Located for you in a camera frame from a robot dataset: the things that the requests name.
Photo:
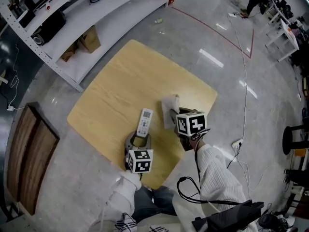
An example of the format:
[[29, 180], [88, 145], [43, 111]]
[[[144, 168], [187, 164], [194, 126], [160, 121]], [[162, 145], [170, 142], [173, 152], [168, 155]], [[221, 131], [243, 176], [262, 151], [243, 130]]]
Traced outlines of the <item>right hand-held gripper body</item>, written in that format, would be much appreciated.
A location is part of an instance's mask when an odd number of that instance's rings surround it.
[[208, 129], [207, 115], [204, 112], [189, 112], [176, 115], [176, 128], [178, 134], [194, 136]]

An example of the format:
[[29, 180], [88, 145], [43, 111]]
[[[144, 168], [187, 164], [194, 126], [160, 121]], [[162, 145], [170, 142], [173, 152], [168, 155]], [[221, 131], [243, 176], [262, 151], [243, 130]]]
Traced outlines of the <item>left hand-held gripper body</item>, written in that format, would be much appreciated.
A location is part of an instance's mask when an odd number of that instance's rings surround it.
[[144, 174], [151, 171], [154, 150], [151, 144], [137, 147], [133, 144], [125, 144], [125, 169], [135, 174]]

